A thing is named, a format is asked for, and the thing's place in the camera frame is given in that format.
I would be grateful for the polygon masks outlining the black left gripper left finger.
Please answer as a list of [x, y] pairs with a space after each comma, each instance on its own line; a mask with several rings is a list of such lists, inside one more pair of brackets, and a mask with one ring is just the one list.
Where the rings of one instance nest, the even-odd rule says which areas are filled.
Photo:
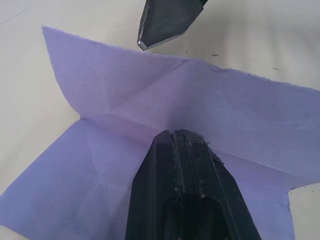
[[133, 181], [127, 240], [179, 239], [179, 180], [168, 130], [156, 135]]

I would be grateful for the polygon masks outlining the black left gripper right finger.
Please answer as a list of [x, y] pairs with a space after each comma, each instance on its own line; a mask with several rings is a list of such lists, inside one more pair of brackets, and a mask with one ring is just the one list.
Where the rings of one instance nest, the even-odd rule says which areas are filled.
[[204, 138], [185, 129], [171, 136], [181, 185], [180, 239], [261, 239], [234, 177]]

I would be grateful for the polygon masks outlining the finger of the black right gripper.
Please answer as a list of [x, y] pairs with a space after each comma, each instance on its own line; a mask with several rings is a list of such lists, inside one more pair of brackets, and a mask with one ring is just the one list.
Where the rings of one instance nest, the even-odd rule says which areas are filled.
[[137, 45], [146, 51], [183, 35], [204, 9], [206, 0], [147, 0]]

